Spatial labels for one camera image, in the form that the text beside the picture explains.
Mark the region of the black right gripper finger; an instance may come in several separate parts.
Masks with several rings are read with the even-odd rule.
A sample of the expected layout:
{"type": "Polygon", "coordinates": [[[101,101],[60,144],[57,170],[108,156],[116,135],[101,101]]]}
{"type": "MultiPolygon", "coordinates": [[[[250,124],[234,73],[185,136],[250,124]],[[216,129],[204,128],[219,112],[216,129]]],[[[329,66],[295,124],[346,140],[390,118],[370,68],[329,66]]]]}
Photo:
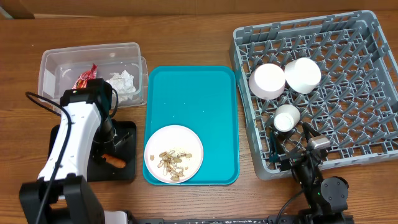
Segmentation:
{"type": "Polygon", "coordinates": [[[318,131],[313,129],[312,126],[307,122],[302,123],[302,128],[306,140],[310,140],[311,138],[317,138],[317,137],[321,138],[325,137],[324,135],[320,134],[318,131]]]}
{"type": "Polygon", "coordinates": [[[269,140],[270,140],[269,160],[270,162],[280,162],[280,156],[285,154],[285,151],[273,131],[270,132],[269,140]]]}

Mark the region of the orange carrot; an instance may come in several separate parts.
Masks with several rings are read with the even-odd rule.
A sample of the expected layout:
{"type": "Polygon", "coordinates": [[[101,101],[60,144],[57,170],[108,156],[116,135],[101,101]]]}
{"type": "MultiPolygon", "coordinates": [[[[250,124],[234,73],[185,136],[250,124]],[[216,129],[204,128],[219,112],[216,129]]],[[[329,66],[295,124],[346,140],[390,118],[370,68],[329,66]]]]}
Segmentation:
{"type": "Polygon", "coordinates": [[[102,155],[102,158],[105,160],[107,164],[110,164],[115,168],[122,169],[125,168],[126,166],[126,162],[124,160],[111,156],[109,154],[102,155]]]}

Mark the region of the white cup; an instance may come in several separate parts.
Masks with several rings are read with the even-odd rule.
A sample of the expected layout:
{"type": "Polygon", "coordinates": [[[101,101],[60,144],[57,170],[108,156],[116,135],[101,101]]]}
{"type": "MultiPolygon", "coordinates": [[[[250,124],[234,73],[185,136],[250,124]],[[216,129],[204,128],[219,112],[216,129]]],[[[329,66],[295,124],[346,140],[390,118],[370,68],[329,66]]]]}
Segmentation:
{"type": "Polygon", "coordinates": [[[300,121],[300,111],[293,105],[282,105],[274,114],[274,127],[281,132],[289,132],[300,121]]]}

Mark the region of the white tissue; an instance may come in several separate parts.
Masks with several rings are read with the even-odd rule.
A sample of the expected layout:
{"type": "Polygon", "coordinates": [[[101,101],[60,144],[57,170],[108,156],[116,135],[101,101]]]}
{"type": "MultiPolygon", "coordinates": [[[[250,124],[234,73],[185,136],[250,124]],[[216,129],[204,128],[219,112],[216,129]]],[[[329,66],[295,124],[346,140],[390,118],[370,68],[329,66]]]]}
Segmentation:
{"type": "Polygon", "coordinates": [[[112,77],[106,82],[117,91],[119,102],[131,100],[132,94],[136,92],[134,77],[126,70],[121,73],[112,73],[111,75],[112,77]]]}

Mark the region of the pink plate with food scraps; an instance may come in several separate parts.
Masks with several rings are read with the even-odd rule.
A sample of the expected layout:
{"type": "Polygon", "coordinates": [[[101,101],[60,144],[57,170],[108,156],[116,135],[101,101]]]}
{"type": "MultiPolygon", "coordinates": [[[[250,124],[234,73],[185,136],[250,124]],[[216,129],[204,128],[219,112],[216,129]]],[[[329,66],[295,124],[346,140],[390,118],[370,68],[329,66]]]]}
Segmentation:
{"type": "Polygon", "coordinates": [[[198,135],[181,125],[157,130],[147,141],[144,163],[155,180],[162,184],[181,184],[200,170],[204,158],[198,135]]]}

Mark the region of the white bowl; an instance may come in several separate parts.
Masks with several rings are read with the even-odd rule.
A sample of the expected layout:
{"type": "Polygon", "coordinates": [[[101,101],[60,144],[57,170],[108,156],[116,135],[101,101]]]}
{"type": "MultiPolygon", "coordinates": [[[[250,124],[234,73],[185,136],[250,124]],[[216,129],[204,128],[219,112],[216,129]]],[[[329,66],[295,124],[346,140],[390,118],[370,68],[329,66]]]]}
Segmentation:
{"type": "Polygon", "coordinates": [[[301,94],[310,93],[322,77],[319,66],[306,57],[289,62],[284,68],[284,73],[288,85],[301,94]]]}

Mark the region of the red snack wrapper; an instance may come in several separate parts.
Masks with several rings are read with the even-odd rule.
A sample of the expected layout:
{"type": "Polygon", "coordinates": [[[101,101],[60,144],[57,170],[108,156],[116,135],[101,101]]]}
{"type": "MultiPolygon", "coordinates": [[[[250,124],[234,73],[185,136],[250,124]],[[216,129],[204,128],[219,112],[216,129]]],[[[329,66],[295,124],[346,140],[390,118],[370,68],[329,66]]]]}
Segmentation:
{"type": "Polygon", "coordinates": [[[98,66],[93,64],[90,70],[87,70],[84,73],[82,73],[75,82],[73,89],[85,88],[89,80],[93,80],[96,78],[97,68],[98,66]]]}

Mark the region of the pink bowl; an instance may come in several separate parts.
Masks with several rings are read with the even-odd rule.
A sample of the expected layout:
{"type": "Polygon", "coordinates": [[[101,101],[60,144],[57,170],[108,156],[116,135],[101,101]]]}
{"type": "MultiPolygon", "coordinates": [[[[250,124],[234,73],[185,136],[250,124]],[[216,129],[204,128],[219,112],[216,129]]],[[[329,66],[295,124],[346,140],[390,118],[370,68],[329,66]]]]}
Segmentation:
{"type": "Polygon", "coordinates": [[[286,77],[283,69],[273,63],[260,65],[249,77],[249,89],[263,100],[278,98],[284,91],[286,77]]]}

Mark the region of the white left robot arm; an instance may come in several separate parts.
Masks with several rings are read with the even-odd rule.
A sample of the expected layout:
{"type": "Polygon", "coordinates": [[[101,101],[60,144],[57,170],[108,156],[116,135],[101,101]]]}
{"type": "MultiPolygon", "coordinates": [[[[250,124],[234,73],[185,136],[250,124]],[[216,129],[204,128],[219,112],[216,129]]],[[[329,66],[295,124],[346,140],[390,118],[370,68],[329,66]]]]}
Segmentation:
{"type": "Polygon", "coordinates": [[[29,223],[136,223],[129,211],[102,208],[86,181],[92,143],[115,149],[115,121],[109,113],[113,89],[102,78],[86,88],[67,90],[60,103],[61,123],[50,157],[36,182],[21,186],[19,199],[29,223]]]}

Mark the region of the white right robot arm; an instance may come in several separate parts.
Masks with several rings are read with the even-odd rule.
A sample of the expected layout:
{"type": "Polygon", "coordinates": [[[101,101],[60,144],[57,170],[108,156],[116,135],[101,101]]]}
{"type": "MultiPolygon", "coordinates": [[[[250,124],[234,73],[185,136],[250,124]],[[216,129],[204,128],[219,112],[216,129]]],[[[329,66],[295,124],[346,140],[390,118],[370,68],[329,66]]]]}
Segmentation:
{"type": "Polygon", "coordinates": [[[276,154],[272,162],[280,163],[282,170],[289,170],[292,177],[300,184],[301,190],[291,197],[279,210],[276,223],[354,223],[351,215],[345,215],[348,209],[348,182],[338,176],[324,178],[319,168],[330,149],[331,142],[325,136],[303,123],[303,133],[307,145],[293,149],[281,156],[276,154]],[[299,211],[298,215],[288,218],[282,214],[287,206],[298,196],[304,195],[308,208],[299,211]]]}

